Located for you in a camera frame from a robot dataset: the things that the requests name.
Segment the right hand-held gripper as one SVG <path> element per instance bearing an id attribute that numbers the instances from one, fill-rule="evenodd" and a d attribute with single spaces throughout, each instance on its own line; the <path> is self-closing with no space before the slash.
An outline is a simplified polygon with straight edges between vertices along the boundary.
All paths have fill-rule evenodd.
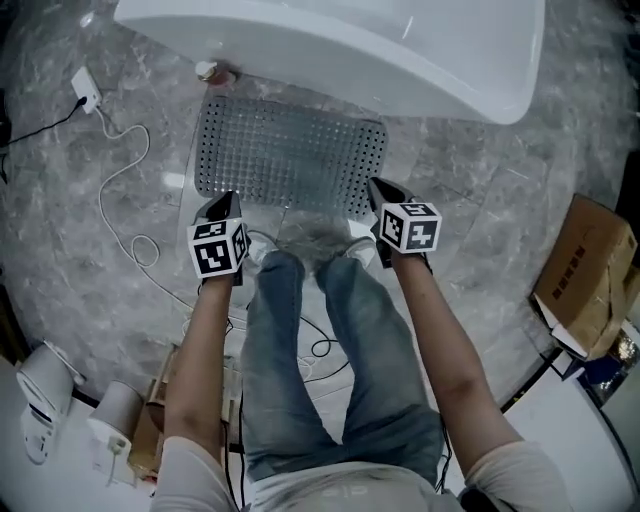
<path id="1" fill-rule="evenodd" d="M 383 178 L 367 184 L 370 208 L 378 222 L 373 227 L 383 268 L 392 266 L 391 255 L 418 255 L 428 264 L 427 254 L 436 250 L 442 215 L 432 203 L 415 202 L 406 187 Z"/>

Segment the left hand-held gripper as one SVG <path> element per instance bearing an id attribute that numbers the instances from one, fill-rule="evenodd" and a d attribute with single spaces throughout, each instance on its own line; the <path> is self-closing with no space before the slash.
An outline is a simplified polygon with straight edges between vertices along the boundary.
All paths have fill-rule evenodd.
<path id="1" fill-rule="evenodd" d="M 187 233 L 198 278 L 206 281 L 232 276 L 233 286 L 243 284 L 242 264 L 250 242 L 241 218 L 241 201 L 236 191 L 216 194 L 196 212 L 194 222 L 201 224 L 190 226 Z"/>

